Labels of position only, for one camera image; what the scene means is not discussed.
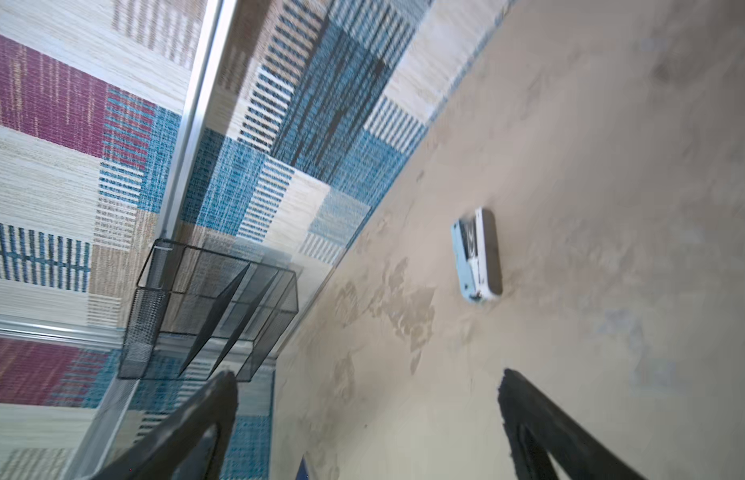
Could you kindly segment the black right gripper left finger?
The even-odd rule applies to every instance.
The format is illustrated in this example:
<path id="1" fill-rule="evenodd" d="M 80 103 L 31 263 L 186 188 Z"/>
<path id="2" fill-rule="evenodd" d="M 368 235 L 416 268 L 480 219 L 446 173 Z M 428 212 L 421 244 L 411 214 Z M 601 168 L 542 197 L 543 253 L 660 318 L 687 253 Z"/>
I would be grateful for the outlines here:
<path id="1" fill-rule="evenodd" d="M 218 479 L 234 431 L 238 382 L 222 372 L 94 479 Z"/>

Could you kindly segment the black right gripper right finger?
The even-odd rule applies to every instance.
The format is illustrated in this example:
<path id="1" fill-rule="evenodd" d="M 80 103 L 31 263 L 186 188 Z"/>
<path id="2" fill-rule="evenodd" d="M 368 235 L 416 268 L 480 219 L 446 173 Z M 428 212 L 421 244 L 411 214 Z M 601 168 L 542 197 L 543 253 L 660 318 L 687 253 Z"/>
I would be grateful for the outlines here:
<path id="1" fill-rule="evenodd" d="M 498 391 L 511 458 L 520 479 L 640 479 L 522 373 L 507 369 Z"/>

